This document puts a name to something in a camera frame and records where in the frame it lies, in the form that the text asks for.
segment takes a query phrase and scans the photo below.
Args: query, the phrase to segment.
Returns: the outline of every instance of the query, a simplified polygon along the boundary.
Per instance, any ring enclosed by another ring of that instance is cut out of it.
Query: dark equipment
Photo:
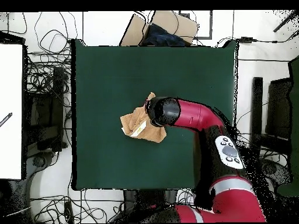
[[[37,142],[37,148],[43,151],[51,148],[53,152],[62,151],[64,84],[67,79],[63,68],[54,68],[53,91],[49,94],[26,93],[26,142]]]

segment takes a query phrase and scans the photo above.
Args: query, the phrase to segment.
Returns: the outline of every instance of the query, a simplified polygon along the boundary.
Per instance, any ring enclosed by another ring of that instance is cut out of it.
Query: white floor
[[[209,14],[208,11],[194,11],[197,22],[200,24],[198,36],[208,36]],[[117,46],[123,36],[123,33],[130,21],[133,12],[72,12],[77,25],[78,38],[83,39],[88,46]],[[68,28],[68,37],[77,36],[75,22],[72,15],[68,12],[62,12]],[[65,25],[58,12],[25,13],[27,21],[27,32],[22,36],[26,39],[28,52],[41,51],[37,45],[39,40],[51,29],[57,29],[65,35]],[[276,12],[272,10],[214,10],[213,11],[213,39],[201,40],[205,46],[215,46],[219,40],[226,37],[240,38],[241,36],[253,37],[258,40],[272,41],[286,40],[293,32],[298,29],[298,25],[289,23],[282,27],[277,33],[274,28],[286,17],[285,12]],[[0,14],[0,30],[7,29],[6,15]],[[22,13],[9,14],[9,30],[19,33],[25,31],[25,23]],[[45,39],[45,46],[49,46],[53,38]],[[65,40],[57,37],[53,43],[52,49],[59,50],[63,47]],[[270,81],[289,77],[287,61],[294,59],[299,55],[299,37],[281,44],[252,43],[241,44],[239,49],[239,67],[238,67],[238,104],[237,119],[251,109],[251,86],[253,77],[263,77],[263,102],[267,102],[267,89]],[[267,105],[263,109],[263,132],[265,131]],[[242,117],[238,128],[243,133],[249,133],[250,114]],[[71,177],[71,147],[64,149],[59,156],[58,162],[39,172],[33,179],[30,196],[31,198],[49,197],[55,195],[67,195],[67,188]],[[80,192],[69,191],[73,200],[78,200],[80,204]],[[120,190],[88,190],[86,199],[91,208],[102,208],[107,213],[109,219],[114,215],[113,207],[119,206],[119,202],[102,202],[103,200],[123,200],[123,192]],[[42,207],[49,201],[37,200],[32,202],[32,214],[40,212]],[[80,213],[79,207],[73,205],[74,215]],[[95,217],[101,218],[101,211],[93,213]],[[43,214],[40,220],[48,220],[49,216]],[[87,217],[82,223],[93,223],[94,221]]]

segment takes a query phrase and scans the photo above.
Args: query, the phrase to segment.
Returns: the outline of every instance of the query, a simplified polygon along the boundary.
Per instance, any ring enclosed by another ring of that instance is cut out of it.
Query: white panel
[[[261,41],[285,41],[299,29],[299,26],[289,22],[274,33],[273,30],[281,21],[281,17],[275,15],[273,10],[235,10],[234,37],[246,36]],[[299,55],[298,44],[299,36],[285,43],[240,44],[239,58],[289,61]]]
[[[0,179],[21,179],[23,47],[0,44]]]
[[[84,12],[84,42],[88,46],[118,46],[133,11]]]

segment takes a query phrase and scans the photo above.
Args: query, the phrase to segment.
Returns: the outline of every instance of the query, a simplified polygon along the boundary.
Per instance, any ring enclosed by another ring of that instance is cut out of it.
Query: black border
[[[25,135],[25,111],[26,111],[26,104],[25,104],[25,90],[27,87],[27,69],[28,69],[28,59],[27,59],[27,46],[25,45],[25,39],[14,36],[12,34],[7,34],[0,31],[0,43],[1,44],[19,44],[22,45],[22,141],[21,141],[21,179],[24,180],[27,176],[26,174],[26,160],[27,160],[27,145],[26,145],[26,135]]]
[[[71,43],[71,110],[72,110],[72,181],[71,188],[77,191],[77,112],[76,112],[76,40]]]
[[[80,40],[80,39],[72,39],[70,41],[70,44],[71,44],[71,88],[72,88],[72,92],[73,92],[71,94],[71,103],[72,103],[72,106],[71,106],[71,110],[72,110],[72,181],[71,181],[71,188],[74,191],[80,191],[76,188],[76,186],[77,186],[76,40],[79,40],[82,43],[82,45],[85,47],[87,47],[87,45],[84,43],[83,40]],[[234,126],[236,123],[236,119],[237,119],[237,115],[235,113],[237,111],[237,95],[238,95],[238,87],[237,87],[237,85],[238,85],[238,73],[237,73],[238,72],[238,59],[236,59],[236,58],[238,58],[239,42],[235,41],[235,40],[228,40],[224,43],[224,45],[222,47],[217,47],[217,48],[212,47],[212,48],[213,49],[224,49],[231,42],[236,42],[235,57],[234,57],[234,60],[235,60],[235,68],[234,68],[235,69],[235,71],[234,71],[235,86],[234,86],[234,106],[233,106],[234,109],[233,109],[233,115],[232,115],[232,123],[230,123],[230,125]],[[185,47],[185,48],[196,49],[196,48],[200,48],[200,47],[206,47],[206,46],[190,46],[190,47]],[[112,190],[114,188],[101,188],[101,189]]]

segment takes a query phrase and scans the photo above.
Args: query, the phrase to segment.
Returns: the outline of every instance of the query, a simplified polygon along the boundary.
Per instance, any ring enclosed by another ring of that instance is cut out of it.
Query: black cable
[[[68,133],[67,133],[67,128],[66,128],[67,121],[70,119],[70,117],[68,117],[68,114],[71,112],[71,109],[68,111],[68,113],[67,113],[67,109],[66,108],[64,108],[64,110],[65,110],[64,131],[65,131],[65,134],[67,135],[67,140],[68,140],[69,144],[72,147],[72,143],[71,143],[71,141],[68,138]]]
[[[138,11],[134,11],[134,12],[141,15],[144,19],[144,25],[143,25],[143,28],[142,28],[142,39],[139,41],[139,44],[138,44],[140,46],[140,43],[143,41],[143,38],[144,38],[144,28],[145,28],[145,25],[147,24],[147,18],[142,13],[140,13]]]
[[[176,27],[176,30],[175,30],[175,33],[174,33],[174,34],[176,34],[176,32],[178,31],[179,26],[180,26],[180,24],[179,24],[179,19],[178,19],[178,17],[176,16],[176,13],[175,13],[173,10],[172,10],[171,12],[175,15],[176,21],[177,21],[177,23],[178,23],[178,26]]]
[[[200,43],[202,46],[204,45],[202,42],[199,41],[199,39],[198,39],[197,37],[191,37],[191,36],[180,36],[180,37],[181,37],[181,38],[182,38],[182,37],[192,38],[192,39],[194,39],[194,40],[197,41],[197,45],[199,45],[199,43]]]
[[[16,32],[16,31],[9,31],[9,30],[0,30],[0,31],[1,32],[7,32],[7,33],[25,34],[27,32],[27,22],[26,22],[26,18],[25,18],[24,12],[22,12],[22,15],[23,15],[23,18],[24,18],[25,26],[26,26],[26,29],[25,29],[25,31],[23,33],[19,33],[19,32]]]
[[[245,113],[245,114],[243,114],[242,116],[240,116],[240,118],[238,119],[238,121],[237,121],[237,123],[236,123],[236,126],[238,125],[240,119],[241,119],[242,117],[244,117],[246,114],[250,113],[251,111],[252,111],[252,110],[250,110],[250,111],[248,111],[247,113]]]
[[[262,41],[262,40],[252,40],[253,42],[261,42],[261,43],[285,43],[288,42],[289,40],[291,40],[292,38],[296,37],[299,34],[299,29],[296,30],[287,40],[284,41],[277,41],[277,40],[273,40],[273,41]]]

